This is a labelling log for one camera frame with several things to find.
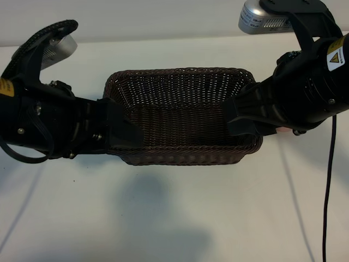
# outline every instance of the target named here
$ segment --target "wire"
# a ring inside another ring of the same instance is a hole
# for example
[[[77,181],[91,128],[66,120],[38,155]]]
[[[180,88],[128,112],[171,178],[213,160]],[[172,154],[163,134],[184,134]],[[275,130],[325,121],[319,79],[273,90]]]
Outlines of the wire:
[[[328,168],[327,168],[325,203],[323,207],[323,233],[322,233],[322,261],[323,262],[326,262],[327,207],[328,207],[329,189],[330,189],[331,177],[332,177],[332,164],[333,164],[334,146],[336,142],[336,131],[337,131],[337,116],[333,116],[332,138],[331,138],[331,146],[329,150]]]
[[[53,150],[55,149],[55,142],[52,138],[51,133],[46,128],[46,126],[42,123],[39,116],[34,111],[34,107],[30,106],[27,110],[27,116],[29,117],[31,123],[37,128],[37,130],[41,133],[41,135],[45,138],[47,142],[47,148],[48,153],[44,157],[39,158],[33,158],[33,157],[26,157],[21,154],[18,154],[15,152],[11,147],[7,145],[7,143],[4,141],[2,136],[0,135],[0,147],[3,149],[3,151],[8,154],[10,157],[23,162],[27,164],[39,164],[49,159],[50,156],[53,154]]]

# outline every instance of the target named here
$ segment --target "white surface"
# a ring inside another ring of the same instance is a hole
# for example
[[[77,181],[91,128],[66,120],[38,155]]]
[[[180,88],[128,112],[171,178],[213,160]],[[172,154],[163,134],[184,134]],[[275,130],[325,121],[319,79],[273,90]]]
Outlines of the white surface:
[[[261,81],[297,49],[292,34],[81,44],[42,79],[93,99],[125,69],[242,67]],[[0,48],[0,69],[14,51]],[[338,119],[332,262],[349,259],[348,118]],[[114,156],[26,165],[0,151],[0,261],[321,261],[329,142],[326,121],[301,137],[267,137],[237,165],[208,167],[134,167]]]
[[[79,42],[243,35],[245,0],[2,0],[0,46],[21,45],[52,23],[75,19]],[[347,0],[323,0],[349,30]]]

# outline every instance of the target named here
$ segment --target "robotic arm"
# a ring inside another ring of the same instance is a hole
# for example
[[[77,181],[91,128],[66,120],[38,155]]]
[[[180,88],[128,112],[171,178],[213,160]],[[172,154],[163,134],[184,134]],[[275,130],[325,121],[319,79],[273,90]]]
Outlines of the robotic arm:
[[[74,52],[76,43],[69,34],[76,29],[74,20],[42,29],[16,51],[2,75],[0,146],[19,161],[40,163],[78,153],[103,154],[111,146],[142,146],[142,130],[125,118],[121,105],[111,99],[75,97],[60,81],[40,82],[43,68]],[[7,144],[33,148],[45,156],[25,157]]]
[[[271,135],[275,127],[299,135],[349,109],[349,37],[321,1],[248,0],[239,26],[250,34],[294,30],[302,50],[286,53],[273,76],[224,102],[232,135]]]
[[[349,38],[320,0],[248,0],[239,26],[250,34],[294,31],[302,50],[283,55],[273,76],[223,103],[232,135],[271,135],[277,127],[299,135],[349,109]],[[76,29],[74,20],[42,29],[16,51],[2,75],[0,147],[19,161],[40,163],[103,154],[111,146],[142,146],[142,130],[113,100],[78,98],[63,82],[40,82],[42,69],[75,51],[69,34]],[[45,156],[25,157],[7,144]]]

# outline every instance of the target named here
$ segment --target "wicker basket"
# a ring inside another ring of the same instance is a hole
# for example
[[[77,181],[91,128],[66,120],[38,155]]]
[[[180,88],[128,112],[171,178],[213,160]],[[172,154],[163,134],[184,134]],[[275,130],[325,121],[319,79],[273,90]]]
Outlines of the wicker basket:
[[[255,82],[234,68],[127,70],[107,81],[104,97],[125,106],[145,133],[145,146],[112,147],[109,154],[131,165],[223,165],[238,163],[261,147],[262,138],[231,136],[221,102]]]

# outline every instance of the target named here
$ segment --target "warning label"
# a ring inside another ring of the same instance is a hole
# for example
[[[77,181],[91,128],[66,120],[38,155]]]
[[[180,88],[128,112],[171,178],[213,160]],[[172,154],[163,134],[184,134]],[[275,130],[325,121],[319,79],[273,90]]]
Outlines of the warning label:
[[[11,81],[0,78],[0,94],[3,94],[8,97],[15,96],[15,89]]]
[[[330,61],[331,63],[339,63],[338,53],[334,55],[334,57]]]
[[[328,70],[332,72],[345,64],[343,45],[346,36],[332,43],[327,51],[327,66]]]

